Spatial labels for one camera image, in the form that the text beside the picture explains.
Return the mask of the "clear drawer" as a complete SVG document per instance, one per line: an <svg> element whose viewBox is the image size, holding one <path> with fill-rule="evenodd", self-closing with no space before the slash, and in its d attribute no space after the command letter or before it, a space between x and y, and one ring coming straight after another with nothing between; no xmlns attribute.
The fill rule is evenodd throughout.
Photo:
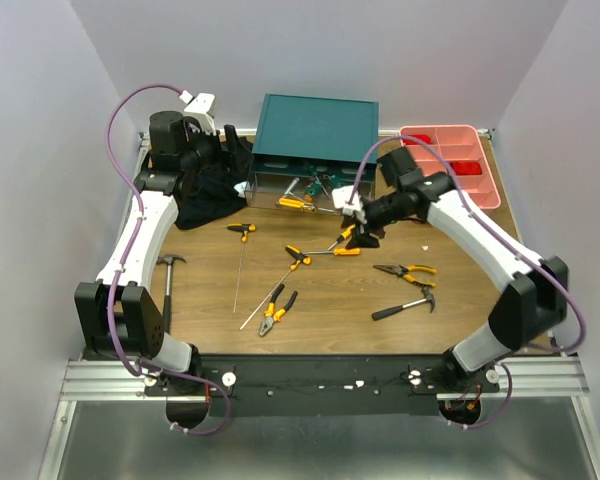
<svg viewBox="0 0 600 480"><path fill-rule="evenodd" d="M250 207L296 213L337 214L332 193L348 186L354 178L344 175L251 174L244 187Z"/></svg>

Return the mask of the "small green screwdriver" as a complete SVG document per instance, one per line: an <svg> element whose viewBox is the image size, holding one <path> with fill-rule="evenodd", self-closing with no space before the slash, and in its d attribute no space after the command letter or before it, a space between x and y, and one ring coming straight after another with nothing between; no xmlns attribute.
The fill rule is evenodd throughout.
<svg viewBox="0 0 600 480"><path fill-rule="evenodd" d="M340 188L349 183L349 179L340 174L330 174L327 178L333 188Z"/></svg>

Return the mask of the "red block middle compartment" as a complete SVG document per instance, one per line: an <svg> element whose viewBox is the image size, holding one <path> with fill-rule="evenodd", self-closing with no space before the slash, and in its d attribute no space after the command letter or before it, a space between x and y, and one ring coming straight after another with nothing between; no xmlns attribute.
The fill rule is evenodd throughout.
<svg viewBox="0 0 600 480"><path fill-rule="evenodd" d="M479 161L451 161L450 165L458 176L479 176L483 174Z"/></svg>

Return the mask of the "red block top compartment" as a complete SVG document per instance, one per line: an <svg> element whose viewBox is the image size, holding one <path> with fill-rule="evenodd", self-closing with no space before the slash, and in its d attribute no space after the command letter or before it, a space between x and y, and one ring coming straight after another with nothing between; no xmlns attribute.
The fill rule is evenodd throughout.
<svg viewBox="0 0 600 480"><path fill-rule="evenodd" d="M432 145L433 140L427 134L409 134L408 139L404 140L405 145L420 145L421 143Z"/></svg>

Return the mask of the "teal drawer cabinet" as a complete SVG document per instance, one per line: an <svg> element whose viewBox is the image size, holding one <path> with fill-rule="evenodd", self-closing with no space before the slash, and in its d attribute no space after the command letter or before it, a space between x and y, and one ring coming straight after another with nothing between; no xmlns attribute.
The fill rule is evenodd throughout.
<svg viewBox="0 0 600 480"><path fill-rule="evenodd" d="M379 104L283 94L264 98L249 176L255 173L308 175L309 162L321 173L353 177L379 140Z"/></svg>

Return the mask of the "black cloth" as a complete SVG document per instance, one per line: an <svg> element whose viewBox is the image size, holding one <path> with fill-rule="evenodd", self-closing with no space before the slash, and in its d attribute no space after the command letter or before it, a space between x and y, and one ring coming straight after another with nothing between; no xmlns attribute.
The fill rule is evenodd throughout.
<svg viewBox="0 0 600 480"><path fill-rule="evenodd" d="M192 230L214 220L225 218L247 205L235 186L245 182L252 161L253 144L240 137L240 153L248 152L246 165L238 171L223 167L219 161L204 166L194 177L191 189L179 206L175 225L179 230Z"/></svg>

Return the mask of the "yellow black long rod driver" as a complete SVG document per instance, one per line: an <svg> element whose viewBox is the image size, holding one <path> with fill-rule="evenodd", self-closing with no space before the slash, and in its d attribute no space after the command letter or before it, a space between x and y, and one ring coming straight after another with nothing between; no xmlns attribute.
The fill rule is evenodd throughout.
<svg viewBox="0 0 600 480"><path fill-rule="evenodd" d="M239 327L239 330L242 331L251 319L258 313L258 311L264 306L264 304L270 299L273 295L276 288L281 285L284 280L295 270L297 270L301 265L310 265L312 260L308 254L303 253L299 248L286 245L285 251L293 258L292 264L289 266L289 269L286 273L278 280L278 282L274 285L274 287L270 290L270 292L263 298L263 300L258 304L258 306L252 311L252 313L246 318L246 320Z"/></svg>

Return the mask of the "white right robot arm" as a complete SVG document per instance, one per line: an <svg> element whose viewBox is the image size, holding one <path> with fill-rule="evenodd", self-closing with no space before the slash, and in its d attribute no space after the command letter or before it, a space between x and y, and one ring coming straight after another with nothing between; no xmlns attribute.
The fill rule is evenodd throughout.
<svg viewBox="0 0 600 480"><path fill-rule="evenodd" d="M334 207L353 229L352 248L376 248L386 226L415 216L454 240L487 274L500 296L485 323L442 355L436 376L460 392L477 371L530 345L566 317L568 268L544 259L484 214L447 172L425 175L405 147L379 160L393 192L363 198L356 185L333 191Z"/></svg>

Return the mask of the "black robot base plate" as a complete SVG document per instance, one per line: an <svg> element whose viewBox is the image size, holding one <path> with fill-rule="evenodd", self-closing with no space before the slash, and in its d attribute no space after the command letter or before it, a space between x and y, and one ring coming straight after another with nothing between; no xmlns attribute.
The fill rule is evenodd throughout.
<svg viewBox="0 0 600 480"><path fill-rule="evenodd" d="M432 415L439 401L499 390L487 370L448 380L439 354L204 354L198 382L160 376L145 394L170 402L200 401L200 413L220 417Z"/></svg>

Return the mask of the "yellow screwdriver large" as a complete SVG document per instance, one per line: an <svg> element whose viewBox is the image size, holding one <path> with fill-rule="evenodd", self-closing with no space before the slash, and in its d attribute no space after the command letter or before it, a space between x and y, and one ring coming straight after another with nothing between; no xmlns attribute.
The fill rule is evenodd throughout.
<svg viewBox="0 0 600 480"><path fill-rule="evenodd" d="M338 246L340 243L344 242L345 240L348 240L352 233L355 231L356 229L356 225L355 224L351 224L349 225L343 232L341 232L339 234L339 236L336 238L336 240L328 247L329 250L334 250L336 246Z"/></svg>

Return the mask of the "yellow screwdriver small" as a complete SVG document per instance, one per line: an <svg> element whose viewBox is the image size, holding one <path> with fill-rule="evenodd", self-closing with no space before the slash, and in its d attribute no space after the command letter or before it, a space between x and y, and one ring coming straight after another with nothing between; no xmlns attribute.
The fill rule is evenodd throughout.
<svg viewBox="0 0 600 480"><path fill-rule="evenodd" d="M360 248L333 248L327 250L314 250L314 251L306 251L304 255L306 256L316 256L316 255L331 255L331 256L357 256L361 253Z"/></svg>

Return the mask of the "green screwdriver long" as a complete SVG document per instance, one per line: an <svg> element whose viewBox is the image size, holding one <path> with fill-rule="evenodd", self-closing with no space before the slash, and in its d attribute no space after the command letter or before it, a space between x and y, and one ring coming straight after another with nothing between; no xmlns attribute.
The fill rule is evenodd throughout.
<svg viewBox="0 0 600 480"><path fill-rule="evenodd" d="M314 166L313 164L309 163L309 162L305 162L303 164L303 169L304 171L314 180L316 181L321 181L324 177L324 174L321 173L316 166Z"/></svg>

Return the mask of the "pink compartment tray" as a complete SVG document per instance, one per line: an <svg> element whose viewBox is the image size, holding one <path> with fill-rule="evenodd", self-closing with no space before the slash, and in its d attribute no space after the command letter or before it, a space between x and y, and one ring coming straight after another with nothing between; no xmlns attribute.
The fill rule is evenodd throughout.
<svg viewBox="0 0 600 480"><path fill-rule="evenodd" d="M482 210L500 207L500 194L480 136L473 126L403 126L399 134L423 141L447 160L457 175L460 186Z"/></svg>

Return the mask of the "green screwdriver short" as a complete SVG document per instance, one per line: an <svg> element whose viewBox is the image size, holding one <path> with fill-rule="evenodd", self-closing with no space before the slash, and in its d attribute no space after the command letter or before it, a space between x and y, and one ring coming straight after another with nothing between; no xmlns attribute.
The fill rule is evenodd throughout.
<svg viewBox="0 0 600 480"><path fill-rule="evenodd" d="M312 200L323 192L323 184L320 181L314 180L305 188L304 196Z"/></svg>

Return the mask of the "silver T-handle wrench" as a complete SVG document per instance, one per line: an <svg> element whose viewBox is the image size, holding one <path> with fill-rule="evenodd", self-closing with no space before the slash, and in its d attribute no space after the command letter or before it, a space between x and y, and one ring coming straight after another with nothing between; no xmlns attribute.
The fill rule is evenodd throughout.
<svg viewBox="0 0 600 480"><path fill-rule="evenodd" d="M281 203L283 199L291 199L291 200L298 200L298 201L302 201L302 198L297 196L294 193L295 187L298 185L300 181L299 177L294 177L291 182L288 184L288 186L286 187L284 193L282 194L282 196L279 198L278 202Z"/></svg>

